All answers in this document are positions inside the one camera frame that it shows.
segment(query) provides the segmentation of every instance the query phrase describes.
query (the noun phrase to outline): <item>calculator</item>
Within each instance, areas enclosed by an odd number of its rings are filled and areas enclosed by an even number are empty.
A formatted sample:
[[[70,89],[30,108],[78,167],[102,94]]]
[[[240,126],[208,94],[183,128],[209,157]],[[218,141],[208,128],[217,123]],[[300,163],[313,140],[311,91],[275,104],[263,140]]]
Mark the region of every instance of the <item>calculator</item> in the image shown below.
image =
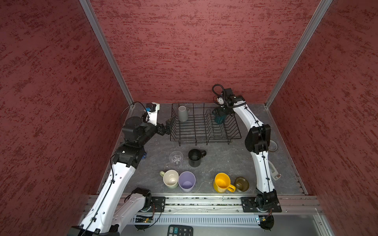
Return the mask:
[[[193,227],[185,225],[170,225],[167,236],[193,236]]]

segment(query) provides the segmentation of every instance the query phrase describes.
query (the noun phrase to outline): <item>black mug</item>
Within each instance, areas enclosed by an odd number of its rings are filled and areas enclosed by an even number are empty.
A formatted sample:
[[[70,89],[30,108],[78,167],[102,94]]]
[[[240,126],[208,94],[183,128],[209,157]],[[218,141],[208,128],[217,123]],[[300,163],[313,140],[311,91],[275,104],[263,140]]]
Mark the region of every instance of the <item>black mug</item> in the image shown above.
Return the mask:
[[[197,167],[201,164],[201,159],[206,156],[206,151],[200,151],[198,149],[192,149],[189,151],[189,165],[191,167]]]

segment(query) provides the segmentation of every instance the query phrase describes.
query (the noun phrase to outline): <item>red wall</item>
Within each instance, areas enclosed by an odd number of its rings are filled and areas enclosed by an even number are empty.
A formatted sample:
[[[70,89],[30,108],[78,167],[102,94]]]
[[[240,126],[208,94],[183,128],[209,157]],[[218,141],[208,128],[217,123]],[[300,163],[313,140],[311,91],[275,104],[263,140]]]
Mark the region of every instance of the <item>red wall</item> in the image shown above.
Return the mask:
[[[378,232],[378,1],[334,0],[271,112],[338,236]]]
[[[126,106],[77,0],[0,3],[1,235],[65,235]]]
[[[136,101],[264,103],[319,0],[92,0]]]

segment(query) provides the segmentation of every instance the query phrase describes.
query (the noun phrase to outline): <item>dish rack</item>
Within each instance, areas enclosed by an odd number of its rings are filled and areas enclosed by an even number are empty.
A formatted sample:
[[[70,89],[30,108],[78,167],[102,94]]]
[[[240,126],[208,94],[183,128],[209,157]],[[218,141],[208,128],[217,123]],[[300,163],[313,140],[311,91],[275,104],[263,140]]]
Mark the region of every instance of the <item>dish rack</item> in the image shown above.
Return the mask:
[[[185,106],[189,110],[189,118],[185,122],[178,120],[178,108]],[[176,119],[172,125],[170,140],[181,144],[194,143],[227,143],[233,139],[241,139],[239,126],[235,114],[228,115],[225,122],[217,124],[212,111],[216,105],[212,102],[205,103],[173,103],[172,117]]]

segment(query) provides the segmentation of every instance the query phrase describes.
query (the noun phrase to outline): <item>light green mug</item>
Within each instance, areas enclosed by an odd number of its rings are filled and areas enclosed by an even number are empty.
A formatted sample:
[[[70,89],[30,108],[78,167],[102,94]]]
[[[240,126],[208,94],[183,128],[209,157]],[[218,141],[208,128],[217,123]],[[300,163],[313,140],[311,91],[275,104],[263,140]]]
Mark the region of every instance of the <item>light green mug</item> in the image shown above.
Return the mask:
[[[167,172],[161,171],[160,175],[163,177],[163,182],[168,188],[176,188],[178,186],[178,173],[175,170]]]

